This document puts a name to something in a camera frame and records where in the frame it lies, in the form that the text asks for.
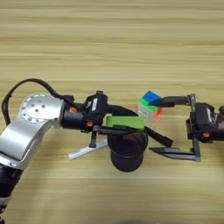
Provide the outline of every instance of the black cup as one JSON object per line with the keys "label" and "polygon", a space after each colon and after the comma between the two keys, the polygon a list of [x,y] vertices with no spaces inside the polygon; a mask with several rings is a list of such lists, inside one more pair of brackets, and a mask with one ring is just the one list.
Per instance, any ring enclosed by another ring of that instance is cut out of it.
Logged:
{"label": "black cup", "polygon": [[113,165],[122,172],[133,172],[144,160],[148,135],[139,130],[127,135],[108,135],[108,147]]}

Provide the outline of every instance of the white stick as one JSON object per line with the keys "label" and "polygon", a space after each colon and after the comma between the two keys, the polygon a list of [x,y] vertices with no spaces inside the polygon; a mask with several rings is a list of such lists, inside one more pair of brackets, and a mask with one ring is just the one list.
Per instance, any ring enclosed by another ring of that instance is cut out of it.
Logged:
{"label": "white stick", "polygon": [[73,160],[73,159],[82,157],[82,156],[88,154],[89,152],[96,151],[96,150],[98,150],[102,147],[105,147],[107,145],[108,145],[108,140],[104,139],[103,141],[97,143],[95,148],[89,148],[89,147],[82,148],[80,150],[77,150],[75,152],[68,154],[68,158],[70,160]]}

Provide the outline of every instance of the rubik's cube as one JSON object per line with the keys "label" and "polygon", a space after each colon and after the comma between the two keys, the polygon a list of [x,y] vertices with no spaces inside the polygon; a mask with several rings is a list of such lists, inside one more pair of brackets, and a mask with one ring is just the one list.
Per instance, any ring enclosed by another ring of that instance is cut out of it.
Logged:
{"label": "rubik's cube", "polygon": [[163,112],[162,108],[152,106],[151,102],[154,102],[161,97],[151,91],[148,91],[138,102],[137,104],[137,113],[150,120],[155,122],[158,119],[158,116]]}

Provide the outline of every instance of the black cable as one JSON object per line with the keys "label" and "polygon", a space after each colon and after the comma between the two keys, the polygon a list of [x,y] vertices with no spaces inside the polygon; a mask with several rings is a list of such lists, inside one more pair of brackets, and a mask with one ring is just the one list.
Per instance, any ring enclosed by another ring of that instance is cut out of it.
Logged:
{"label": "black cable", "polygon": [[108,113],[112,116],[138,116],[136,112],[117,105],[108,105]]}
{"label": "black cable", "polygon": [[4,97],[3,102],[2,102],[2,112],[3,112],[3,117],[5,120],[6,125],[11,123],[10,115],[9,115],[9,100],[11,98],[12,93],[22,84],[26,82],[35,82],[38,83],[40,86],[44,87],[50,94],[51,96],[55,98],[59,98],[66,102],[67,104],[71,105],[72,107],[77,108],[78,110],[82,110],[82,108],[79,105],[76,105],[74,101],[66,95],[61,95],[58,94],[47,82],[40,80],[40,79],[27,79],[27,80],[21,80],[17,85],[15,85],[9,93]]}

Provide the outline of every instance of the silver robot arm segment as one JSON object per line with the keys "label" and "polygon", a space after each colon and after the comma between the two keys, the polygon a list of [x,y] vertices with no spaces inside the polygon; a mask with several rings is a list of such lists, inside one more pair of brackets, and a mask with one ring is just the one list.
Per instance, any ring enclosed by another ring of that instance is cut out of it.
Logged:
{"label": "silver robot arm segment", "polygon": [[49,94],[32,94],[0,136],[0,214],[23,170],[50,128],[60,128],[65,103]]}

